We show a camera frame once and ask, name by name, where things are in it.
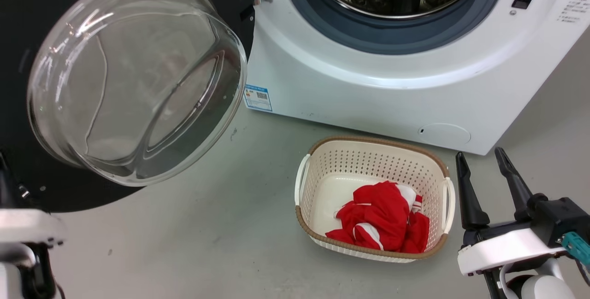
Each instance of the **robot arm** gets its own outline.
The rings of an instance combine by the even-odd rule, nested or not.
[[[65,240],[65,225],[34,208],[29,195],[13,183],[0,152],[0,299],[65,299],[49,259],[49,249]]]
[[[457,257],[461,273],[483,275],[492,299],[573,299],[556,259],[575,259],[588,282],[582,265],[590,264],[590,216],[569,198],[549,201],[544,194],[532,194],[504,150],[496,148],[495,154],[514,201],[514,222],[490,225],[470,182],[466,159],[457,154],[465,229]],[[511,272],[531,270],[537,275],[506,279]]]

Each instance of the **teal connector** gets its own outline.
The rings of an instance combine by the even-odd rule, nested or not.
[[[561,245],[576,260],[583,265],[590,265],[590,245],[575,232],[568,232],[563,236]]]

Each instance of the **basket bottom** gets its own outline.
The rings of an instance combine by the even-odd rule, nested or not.
[[[352,200],[352,193],[361,186],[374,185],[386,180],[388,179],[367,175],[326,175],[318,183],[310,222],[307,225],[322,236],[326,232],[342,229],[342,222],[335,215],[342,206]]]

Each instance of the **transparent glass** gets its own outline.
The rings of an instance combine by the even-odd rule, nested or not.
[[[246,72],[210,0],[80,0],[36,56],[29,120],[57,159],[145,186],[213,146]]]

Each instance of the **brown basket rim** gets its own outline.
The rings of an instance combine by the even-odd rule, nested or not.
[[[409,144],[398,143],[398,142],[390,141],[390,140],[386,140],[386,139],[337,135],[337,136],[328,137],[326,139],[322,139],[322,140],[318,141],[309,150],[309,154],[313,155],[313,152],[315,152],[319,148],[319,146],[321,146],[325,143],[329,143],[331,141],[355,141],[355,142],[361,142],[361,143],[383,144],[386,146],[404,148],[407,150],[411,150],[413,152],[419,152],[421,154],[428,156],[432,160],[434,160],[436,162],[436,164],[440,167],[443,175],[445,177],[449,177],[449,172],[448,172],[447,166],[435,154],[432,154],[428,150],[425,150],[420,147],[412,146]],[[431,249],[429,249],[428,251],[426,251],[424,253],[411,254],[411,253],[380,251],[377,249],[371,249],[371,248],[365,248],[365,247],[361,247],[361,246],[346,244],[345,242],[333,240],[331,238],[327,238],[326,236],[322,236],[320,234],[317,234],[311,228],[309,228],[307,223],[303,220],[303,215],[301,214],[301,207],[299,207],[299,206],[295,206],[295,215],[297,215],[297,221],[299,222],[299,225],[301,226],[301,228],[303,228],[303,230],[306,232],[306,234],[308,234],[310,237],[312,237],[316,240],[319,240],[321,242],[325,242],[327,244],[335,245],[338,247],[350,249],[351,251],[367,253],[367,254],[371,254],[371,255],[378,255],[380,257],[398,258],[398,259],[415,259],[415,260],[426,259],[426,258],[432,257],[432,255],[438,253],[438,251],[440,251],[443,248],[445,242],[447,241],[447,236],[448,236],[448,234],[442,234],[442,236],[438,240],[437,244],[434,245],[434,247],[432,247]]]

